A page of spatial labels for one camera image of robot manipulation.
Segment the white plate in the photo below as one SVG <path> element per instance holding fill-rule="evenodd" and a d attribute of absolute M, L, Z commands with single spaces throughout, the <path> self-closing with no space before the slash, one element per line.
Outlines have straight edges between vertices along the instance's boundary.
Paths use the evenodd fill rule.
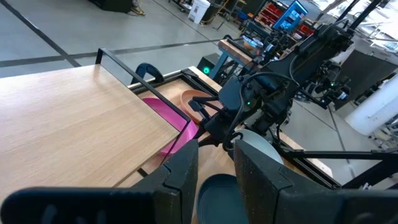
<path fill-rule="evenodd" d="M 255 147 L 258 151 L 261 151 L 263 154 L 266 154 L 278 163 L 284 165 L 284 162 L 279 153 L 264 137 L 248 129 L 238 129 L 236 132 L 243 135 L 242 140 L 244 142 L 248 143 L 252 147 Z"/>

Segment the desk with blue-grey legs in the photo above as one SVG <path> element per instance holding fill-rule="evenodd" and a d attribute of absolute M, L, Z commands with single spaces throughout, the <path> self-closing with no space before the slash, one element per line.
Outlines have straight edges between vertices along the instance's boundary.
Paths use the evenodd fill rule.
<path fill-rule="evenodd" d="M 245 73 L 254 65 L 253 58 L 229 38 L 220 40 L 218 49 L 221 51 L 221 56 L 208 75 L 217 83 L 231 75 Z"/>

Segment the dark bar clamp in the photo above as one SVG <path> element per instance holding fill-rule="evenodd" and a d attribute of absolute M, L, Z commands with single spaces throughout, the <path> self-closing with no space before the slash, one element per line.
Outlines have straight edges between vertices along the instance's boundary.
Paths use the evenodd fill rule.
<path fill-rule="evenodd" d="M 138 65 L 135 73 L 141 78 L 144 78 L 145 75 L 148 73 L 149 75 L 154 77 L 155 81 L 158 83 L 162 83 L 164 81 L 163 74 L 156 67 L 149 63 L 141 63 L 140 65 Z"/>

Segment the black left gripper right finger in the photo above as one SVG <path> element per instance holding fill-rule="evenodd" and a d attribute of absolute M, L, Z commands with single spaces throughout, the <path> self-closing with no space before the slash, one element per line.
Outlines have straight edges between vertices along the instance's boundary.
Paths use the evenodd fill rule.
<path fill-rule="evenodd" d="M 330 190 L 242 140 L 234 166 L 250 224 L 398 224 L 398 190 Z"/>

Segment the dark teal plate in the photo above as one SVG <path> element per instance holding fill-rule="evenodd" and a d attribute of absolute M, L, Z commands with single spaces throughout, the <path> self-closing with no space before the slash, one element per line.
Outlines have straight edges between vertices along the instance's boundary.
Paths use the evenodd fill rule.
<path fill-rule="evenodd" d="M 198 224 L 249 224 L 237 179 L 229 174 L 207 178 L 197 200 Z"/>

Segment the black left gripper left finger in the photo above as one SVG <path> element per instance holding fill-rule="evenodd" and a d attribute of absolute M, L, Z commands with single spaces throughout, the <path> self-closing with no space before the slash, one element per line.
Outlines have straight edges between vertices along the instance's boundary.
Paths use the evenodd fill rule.
<path fill-rule="evenodd" d="M 128 188 L 30 187 L 2 203 L 2 224 L 190 224 L 198 141 Z"/>

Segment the red storage bins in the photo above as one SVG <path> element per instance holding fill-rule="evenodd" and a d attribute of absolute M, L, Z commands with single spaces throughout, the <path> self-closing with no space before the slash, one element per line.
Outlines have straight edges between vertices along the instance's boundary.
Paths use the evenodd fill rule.
<path fill-rule="evenodd" d="M 276 2 L 267 2 L 254 20 L 271 26 L 282 16 L 284 10 L 285 9 Z"/>

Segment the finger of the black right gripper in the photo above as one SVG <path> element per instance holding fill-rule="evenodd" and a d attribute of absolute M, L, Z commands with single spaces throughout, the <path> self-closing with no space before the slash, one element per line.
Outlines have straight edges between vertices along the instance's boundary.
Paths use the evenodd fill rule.
<path fill-rule="evenodd" d="M 189 102 L 188 115 L 194 121 L 201 121 L 203 118 L 209 118 L 223 108 L 219 101 L 210 101 L 203 103 Z"/>
<path fill-rule="evenodd" d="M 199 102 L 199 103 L 205 103 L 205 102 L 210 102 L 210 101 L 219 101 L 218 97 L 204 97 L 204 96 L 194 96 L 192 98 L 192 100 Z"/>

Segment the white bin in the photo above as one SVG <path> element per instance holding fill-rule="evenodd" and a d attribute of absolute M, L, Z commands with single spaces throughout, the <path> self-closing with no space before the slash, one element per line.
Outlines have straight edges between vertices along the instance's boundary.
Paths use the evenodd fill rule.
<path fill-rule="evenodd" d="M 210 5 L 211 3 L 207 0 L 193 0 L 188 18 L 195 24 L 199 24 Z"/>

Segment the black box with green light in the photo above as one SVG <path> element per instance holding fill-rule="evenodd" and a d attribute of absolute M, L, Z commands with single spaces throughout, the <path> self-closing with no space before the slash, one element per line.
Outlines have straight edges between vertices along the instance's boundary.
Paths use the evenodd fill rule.
<path fill-rule="evenodd" d="M 211 73 L 212 69 L 217 64 L 219 58 L 220 58 L 220 55 L 217 53 L 205 55 L 199 61 L 198 65 L 197 65 L 197 69 L 199 69 L 205 75 L 209 75 Z"/>

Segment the pink plate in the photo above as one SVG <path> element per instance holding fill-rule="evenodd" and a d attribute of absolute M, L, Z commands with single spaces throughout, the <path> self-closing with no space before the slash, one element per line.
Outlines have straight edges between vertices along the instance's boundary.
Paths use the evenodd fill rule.
<path fill-rule="evenodd" d="M 169 107 L 162 100 L 157 98 L 143 98 L 143 102 L 145 102 L 148 106 L 150 106 L 154 111 L 156 111 L 163 119 L 169 122 L 173 127 L 175 127 L 178 131 L 182 131 L 182 129 L 186 125 L 186 121 L 171 107 Z M 166 155 L 168 152 L 170 154 L 176 153 L 183 145 L 185 145 L 189 140 L 191 140 L 195 134 L 197 133 L 198 128 L 193 121 L 190 121 L 187 128 L 184 130 L 182 135 L 180 136 L 177 143 L 172 146 L 174 142 L 171 142 L 168 146 L 161 150 L 161 153 Z"/>

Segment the black aluminium table frame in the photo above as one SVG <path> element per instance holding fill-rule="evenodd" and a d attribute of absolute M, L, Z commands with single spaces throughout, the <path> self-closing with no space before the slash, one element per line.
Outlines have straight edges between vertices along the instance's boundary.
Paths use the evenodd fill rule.
<path fill-rule="evenodd" d="M 168 83 L 182 81 L 192 90 L 199 90 L 216 97 L 221 86 L 210 80 L 195 67 L 177 70 L 166 74 L 163 78 L 151 78 L 146 82 L 153 88 L 166 86 Z M 365 184 L 376 185 L 387 177 L 398 174 L 398 147 L 384 150 L 364 151 L 304 151 L 298 144 L 281 134 L 280 140 L 275 140 L 272 145 L 276 151 L 292 166 L 315 182 L 325 187 L 337 189 L 356 189 Z M 340 185 L 331 172 L 322 168 L 317 159 L 353 159 L 353 160 L 377 160 L 378 163 L 359 176 L 353 178 L 344 185 Z"/>

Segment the dark grey cabinet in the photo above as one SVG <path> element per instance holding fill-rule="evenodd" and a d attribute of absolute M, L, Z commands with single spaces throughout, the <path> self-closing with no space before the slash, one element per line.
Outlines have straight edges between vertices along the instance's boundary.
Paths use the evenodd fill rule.
<path fill-rule="evenodd" d="M 339 110 L 345 104 L 357 98 L 397 68 L 398 62 L 391 63 L 354 50 L 341 65 L 338 75 L 339 82 L 345 81 L 347 78 L 350 79 L 346 84 L 350 88 L 350 92 L 347 99 L 334 101 L 335 110 Z"/>

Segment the black cabinet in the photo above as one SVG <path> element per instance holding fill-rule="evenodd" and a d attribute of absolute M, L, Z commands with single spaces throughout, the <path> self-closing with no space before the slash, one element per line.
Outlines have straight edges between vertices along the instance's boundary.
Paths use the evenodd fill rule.
<path fill-rule="evenodd" d="M 132 0 L 89 0 L 104 11 L 124 12 L 131 10 Z"/>

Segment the white cylindrical column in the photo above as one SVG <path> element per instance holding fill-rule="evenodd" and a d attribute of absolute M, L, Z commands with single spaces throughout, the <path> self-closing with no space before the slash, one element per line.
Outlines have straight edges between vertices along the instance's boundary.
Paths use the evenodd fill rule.
<path fill-rule="evenodd" d="M 398 73 L 362 102 L 345 121 L 367 136 L 398 114 Z"/>

